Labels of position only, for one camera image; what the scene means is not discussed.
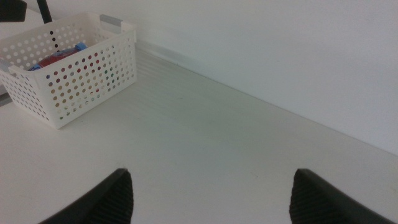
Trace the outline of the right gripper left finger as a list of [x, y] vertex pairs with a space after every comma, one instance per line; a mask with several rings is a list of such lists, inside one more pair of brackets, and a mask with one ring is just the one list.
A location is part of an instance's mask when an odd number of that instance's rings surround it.
[[43, 221], [47, 224], [131, 223], [134, 194], [131, 174], [116, 169], [79, 199]]

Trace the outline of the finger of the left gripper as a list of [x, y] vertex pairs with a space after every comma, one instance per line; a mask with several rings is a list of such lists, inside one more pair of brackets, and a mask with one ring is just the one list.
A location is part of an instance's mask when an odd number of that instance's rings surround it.
[[23, 0], [1, 0], [1, 22], [24, 22], [27, 3]]

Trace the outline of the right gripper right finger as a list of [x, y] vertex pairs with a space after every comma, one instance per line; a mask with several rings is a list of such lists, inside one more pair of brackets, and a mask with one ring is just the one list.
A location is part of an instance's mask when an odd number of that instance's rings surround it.
[[297, 169], [289, 215], [293, 224], [393, 224], [309, 169]]

